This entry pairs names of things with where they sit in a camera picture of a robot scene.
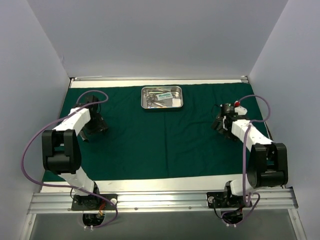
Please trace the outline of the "dark green surgical drape cloth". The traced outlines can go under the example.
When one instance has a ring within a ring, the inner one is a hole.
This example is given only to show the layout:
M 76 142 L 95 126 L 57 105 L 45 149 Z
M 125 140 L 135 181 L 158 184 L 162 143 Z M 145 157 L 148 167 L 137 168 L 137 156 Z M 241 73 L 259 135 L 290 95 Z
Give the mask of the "dark green surgical drape cloth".
M 267 133 L 253 90 L 245 83 L 182 85 L 183 106 L 148 111 L 140 86 L 100 88 L 105 134 L 79 141 L 82 168 L 94 181 L 184 178 L 242 172 L 241 141 L 212 129 L 218 105 L 242 99 L 255 127 Z

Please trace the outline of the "white gauze pad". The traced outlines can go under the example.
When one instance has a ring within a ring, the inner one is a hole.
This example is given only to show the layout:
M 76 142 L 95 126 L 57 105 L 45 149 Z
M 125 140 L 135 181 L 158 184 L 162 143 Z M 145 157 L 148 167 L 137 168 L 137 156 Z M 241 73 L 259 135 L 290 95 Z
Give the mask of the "white gauze pad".
M 172 105 L 173 108 L 180 108 L 182 106 L 182 102 L 180 98 L 173 98 Z

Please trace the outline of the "white green labelled packet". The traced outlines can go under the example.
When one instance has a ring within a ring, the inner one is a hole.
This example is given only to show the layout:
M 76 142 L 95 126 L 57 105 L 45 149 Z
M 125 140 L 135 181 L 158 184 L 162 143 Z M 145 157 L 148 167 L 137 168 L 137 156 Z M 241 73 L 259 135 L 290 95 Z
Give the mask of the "white green labelled packet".
M 159 101 L 162 101 L 162 100 L 172 99 L 173 95 L 171 92 L 165 92 L 165 93 L 157 94 L 156 97 Z

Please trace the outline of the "stainless steel instrument tray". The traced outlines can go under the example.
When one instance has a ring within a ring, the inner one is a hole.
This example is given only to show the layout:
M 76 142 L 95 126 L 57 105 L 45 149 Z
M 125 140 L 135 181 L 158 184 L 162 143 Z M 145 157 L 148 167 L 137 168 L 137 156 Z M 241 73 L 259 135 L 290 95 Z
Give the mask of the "stainless steel instrument tray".
M 141 90 L 144 110 L 173 110 L 183 105 L 183 91 L 179 86 L 145 86 Z

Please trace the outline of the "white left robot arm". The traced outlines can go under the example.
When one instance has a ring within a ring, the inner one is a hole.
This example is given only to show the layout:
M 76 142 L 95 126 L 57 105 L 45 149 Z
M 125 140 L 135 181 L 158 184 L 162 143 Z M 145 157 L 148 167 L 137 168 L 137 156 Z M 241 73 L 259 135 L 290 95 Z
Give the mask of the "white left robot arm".
M 78 138 L 88 142 L 89 137 L 104 135 L 107 130 L 101 101 L 95 95 L 88 95 L 83 103 L 75 104 L 61 123 L 41 136 L 44 169 L 64 179 L 90 210 L 100 206 L 101 197 L 97 184 L 82 168 Z

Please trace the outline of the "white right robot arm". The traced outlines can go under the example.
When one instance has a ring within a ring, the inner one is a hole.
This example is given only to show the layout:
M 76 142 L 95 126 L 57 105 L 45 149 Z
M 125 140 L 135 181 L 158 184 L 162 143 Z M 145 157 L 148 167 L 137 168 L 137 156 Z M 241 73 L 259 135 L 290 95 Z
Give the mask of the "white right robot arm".
M 219 113 L 212 128 L 231 140 L 242 142 L 242 177 L 226 184 L 223 203 L 234 206 L 240 197 L 254 190 L 284 186 L 288 183 L 287 147 L 264 136 L 237 101 L 217 106 Z

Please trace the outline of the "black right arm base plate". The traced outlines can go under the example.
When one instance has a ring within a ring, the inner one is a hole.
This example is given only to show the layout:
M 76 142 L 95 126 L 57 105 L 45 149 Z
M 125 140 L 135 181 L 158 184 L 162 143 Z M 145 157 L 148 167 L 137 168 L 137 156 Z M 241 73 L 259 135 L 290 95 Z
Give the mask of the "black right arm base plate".
M 244 207 L 242 196 L 225 195 L 222 191 L 206 193 L 207 206 L 209 209 L 240 208 Z

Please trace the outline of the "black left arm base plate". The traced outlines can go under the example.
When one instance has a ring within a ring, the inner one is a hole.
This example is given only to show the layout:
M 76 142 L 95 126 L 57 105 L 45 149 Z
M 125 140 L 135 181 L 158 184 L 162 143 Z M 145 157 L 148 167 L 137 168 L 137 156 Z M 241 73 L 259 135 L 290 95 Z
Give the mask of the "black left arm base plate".
M 93 211 L 100 210 L 101 206 L 104 205 L 103 210 L 114 210 L 110 203 L 106 203 L 105 200 L 92 196 L 92 195 L 74 195 L 71 205 L 72 211 Z

